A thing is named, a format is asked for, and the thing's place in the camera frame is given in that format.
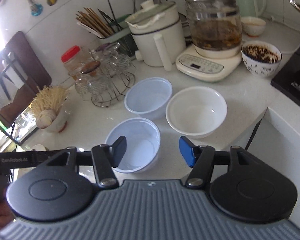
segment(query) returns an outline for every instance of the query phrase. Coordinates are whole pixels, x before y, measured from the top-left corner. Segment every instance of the black circular cover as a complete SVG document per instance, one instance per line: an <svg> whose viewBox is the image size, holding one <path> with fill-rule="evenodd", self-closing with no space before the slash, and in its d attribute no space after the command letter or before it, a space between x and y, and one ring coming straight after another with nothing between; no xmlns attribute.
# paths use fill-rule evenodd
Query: black circular cover
<svg viewBox="0 0 300 240"><path fill-rule="evenodd" d="M92 198L91 183L66 166L35 168L7 190L7 201L16 215L40 222L78 214Z"/></svg>
<svg viewBox="0 0 300 240"><path fill-rule="evenodd" d="M288 218L297 189L267 165L242 165L218 177L210 186L213 203L232 218L269 223Z"/></svg>

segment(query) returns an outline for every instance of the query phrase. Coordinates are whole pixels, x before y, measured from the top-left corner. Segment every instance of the patterned bowl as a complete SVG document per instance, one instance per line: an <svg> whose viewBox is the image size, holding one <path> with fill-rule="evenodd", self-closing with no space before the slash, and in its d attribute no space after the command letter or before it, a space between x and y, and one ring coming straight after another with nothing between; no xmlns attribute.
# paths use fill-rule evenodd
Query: patterned bowl
<svg viewBox="0 0 300 240"><path fill-rule="evenodd" d="M256 46L260 48L268 49L272 55L277 57L277 62L275 63L265 63L261 60L256 60L247 55L244 51L248 46ZM263 41L248 41L244 43L241 47L241 54L244 64L251 74L258 77L269 77L277 70L282 60L282 54L274 45Z"/></svg>

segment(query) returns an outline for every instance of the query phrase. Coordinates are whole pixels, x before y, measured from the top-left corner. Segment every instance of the gray ribbed surface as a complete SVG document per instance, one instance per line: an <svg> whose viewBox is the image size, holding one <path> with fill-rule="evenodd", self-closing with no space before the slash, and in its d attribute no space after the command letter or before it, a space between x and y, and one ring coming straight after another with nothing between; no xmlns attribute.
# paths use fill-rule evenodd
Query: gray ribbed surface
<svg viewBox="0 0 300 240"><path fill-rule="evenodd" d="M6 240L297 240L288 220L251 225L229 219L204 192L179 180L126 180L102 191L84 212L66 221L37 224L21 219L6 227Z"/></svg>

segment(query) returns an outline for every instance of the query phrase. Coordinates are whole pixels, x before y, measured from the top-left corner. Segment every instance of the brown liquid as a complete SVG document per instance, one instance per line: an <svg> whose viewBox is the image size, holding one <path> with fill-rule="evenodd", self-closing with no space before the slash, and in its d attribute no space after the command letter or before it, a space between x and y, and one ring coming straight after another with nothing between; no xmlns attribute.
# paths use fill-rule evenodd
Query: brown liquid
<svg viewBox="0 0 300 240"><path fill-rule="evenodd" d="M190 31L193 44L201 49L232 49L241 43L241 26L229 21L192 22Z"/></svg>

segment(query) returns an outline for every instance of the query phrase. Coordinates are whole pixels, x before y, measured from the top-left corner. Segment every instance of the bowl of enoki mushrooms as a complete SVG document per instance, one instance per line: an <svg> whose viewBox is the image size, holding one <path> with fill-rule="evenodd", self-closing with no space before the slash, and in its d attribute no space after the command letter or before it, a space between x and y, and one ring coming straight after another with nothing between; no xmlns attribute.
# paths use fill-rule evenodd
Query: bowl of enoki mushrooms
<svg viewBox="0 0 300 240"><path fill-rule="evenodd" d="M31 103L37 127L47 132L62 132L67 126L69 112L64 107L67 90L63 87L44 87Z"/></svg>

